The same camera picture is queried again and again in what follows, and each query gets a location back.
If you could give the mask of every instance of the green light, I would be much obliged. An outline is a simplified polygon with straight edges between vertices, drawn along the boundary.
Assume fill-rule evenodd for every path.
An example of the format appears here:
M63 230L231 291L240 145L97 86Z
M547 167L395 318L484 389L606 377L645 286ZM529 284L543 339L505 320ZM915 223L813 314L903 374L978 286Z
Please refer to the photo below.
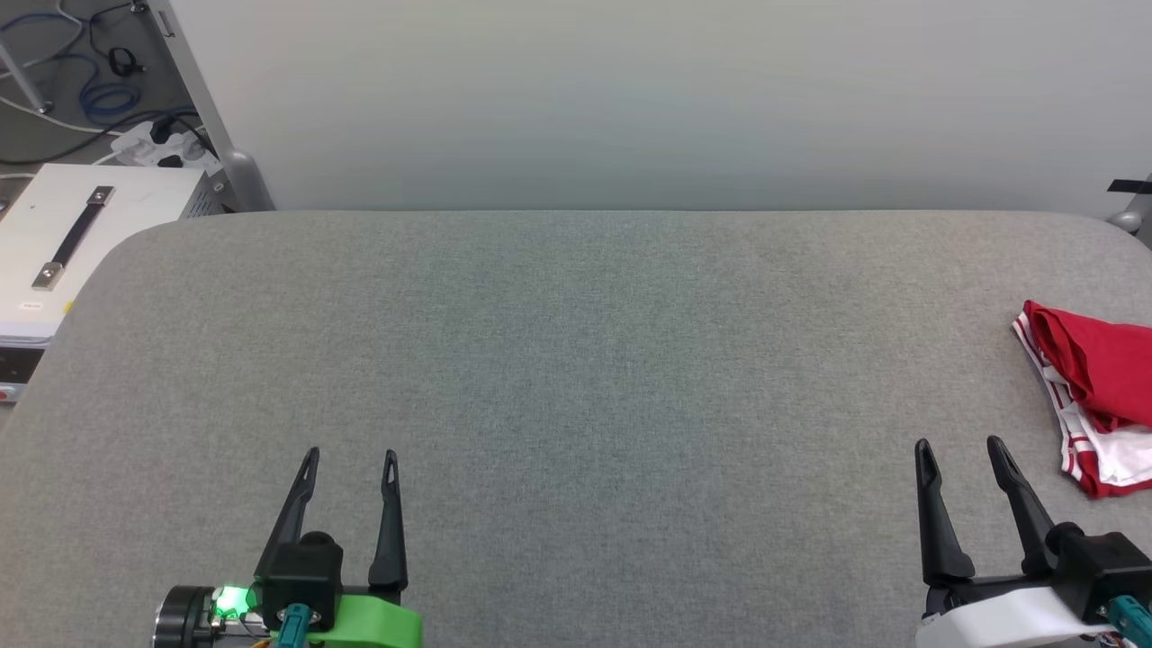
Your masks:
M215 615L226 619L238 619L252 606L248 598L248 589L226 585L220 588L220 596L217 596Z

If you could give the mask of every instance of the red cloth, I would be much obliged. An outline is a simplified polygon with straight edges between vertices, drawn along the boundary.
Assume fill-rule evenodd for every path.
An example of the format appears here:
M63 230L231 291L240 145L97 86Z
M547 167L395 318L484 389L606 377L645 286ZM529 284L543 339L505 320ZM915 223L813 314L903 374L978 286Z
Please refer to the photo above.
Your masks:
M1152 427L1152 329L1024 302L1036 345L1101 431Z

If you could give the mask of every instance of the white electronic device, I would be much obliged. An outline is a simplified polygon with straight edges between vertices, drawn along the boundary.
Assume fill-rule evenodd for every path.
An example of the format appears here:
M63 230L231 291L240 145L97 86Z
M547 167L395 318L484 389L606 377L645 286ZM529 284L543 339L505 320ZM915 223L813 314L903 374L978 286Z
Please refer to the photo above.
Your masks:
M73 300L132 234L222 213L202 168L45 165L0 214L0 402L15 402Z

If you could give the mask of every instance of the metal leg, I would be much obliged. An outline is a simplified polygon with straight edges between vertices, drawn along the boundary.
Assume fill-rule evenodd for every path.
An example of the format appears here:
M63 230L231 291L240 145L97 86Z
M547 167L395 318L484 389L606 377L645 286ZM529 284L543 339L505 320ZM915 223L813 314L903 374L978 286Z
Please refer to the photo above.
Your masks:
M16 84L24 91L24 96L28 97L28 101L32 104L36 112L45 114L52 110L52 101L44 100L44 97L40 96L40 91L36 88L36 84L28 78L26 74L24 74L24 68L18 61L16 61L16 59L13 58L12 52L8 51L8 44L5 43L2 36L0 36L0 60L3 61L5 66L7 66L8 73L16 80Z

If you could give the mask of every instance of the folded clothing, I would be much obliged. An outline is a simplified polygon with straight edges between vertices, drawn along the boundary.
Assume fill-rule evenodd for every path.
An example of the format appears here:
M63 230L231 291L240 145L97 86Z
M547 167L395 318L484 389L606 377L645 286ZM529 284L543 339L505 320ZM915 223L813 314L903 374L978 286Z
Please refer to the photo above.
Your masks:
M1152 488L1152 329L1029 301L1013 330L1056 412L1061 469L1093 498Z

